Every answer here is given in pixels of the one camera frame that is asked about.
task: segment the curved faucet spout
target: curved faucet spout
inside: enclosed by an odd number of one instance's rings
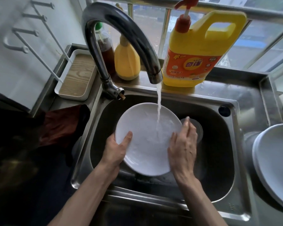
[[[95,24],[103,22],[116,28],[123,34],[140,56],[152,84],[162,81],[161,66],[158,57],[148,38],[137,24],[123,11],[106,3],[95,2],[88,5],[82,15],[82,30],[88,49],[101,75],[103,90],[114,99],[120,99],[123,89],[117,87],[109,76],[103,61],[100,48],[95,38]]]

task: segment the wood grain board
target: wood grain board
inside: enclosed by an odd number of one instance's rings
[[[59,90],[59,94],[82,96],[95,71],[95,62],[90,55],[77,54]]]

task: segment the running water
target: running water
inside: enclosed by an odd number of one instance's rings
[[[156,124],[156,130],[158,131],[158,124],[159,124],[159,119],[160,119],[160,109],[161,109],[161,83],[158,83],[156,85],[156,88],[157,88],[157,95],[158,95],[158,101],[157,101],[157,104],[158,104],[158,109],[157,109],[157,124]]]

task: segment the metal railing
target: metal railing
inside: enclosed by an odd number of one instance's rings
[[[127,3],[128,4],[128,14],[132,18],[134,17],[133,16],[133,4],[166,8],[165,16],[164,16],[164,24],[163,24],[163,28],[161,32],[161,40],[159,43],[159,50],[158,50],[158,56],[159,58],[161,58],[165,40],[166,40],[168,25],[170,21],[171,10],[174,8],[175,4],[180,0],[104,0],[104,1]],[[266,22],[277,23],[277,24],[283,25],[283,12],[279,12],[279,11],[257,9],[257,8],[250,8],[250,7],[228,6],[228,5],[221,5],[218,3],[202,2],[202,1],[200,1],[196,7],[191,8],[190,11],[194,13],[207,14],[213,10],[245,12],[245,14],[247,15],[248,21],[245,24],[241,34],[245,31],[245,29],[251,24],[253,20],[266,21]],[[250,68],[256,61],[258,61],[262,56],[264,56],[264,54],[266,54],[282,38],[283,38],[283,32],[281,32],[272,42],[266,45],[266,47],[259,54],[257,54],[252,60],[250,60],[244,66],[244,68],[245,69]]]

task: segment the green bottle cap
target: green bottle cap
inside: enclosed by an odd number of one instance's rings
[[[95,24],[95,30],[100,30],[102,28],[102,22],[98,22]]]

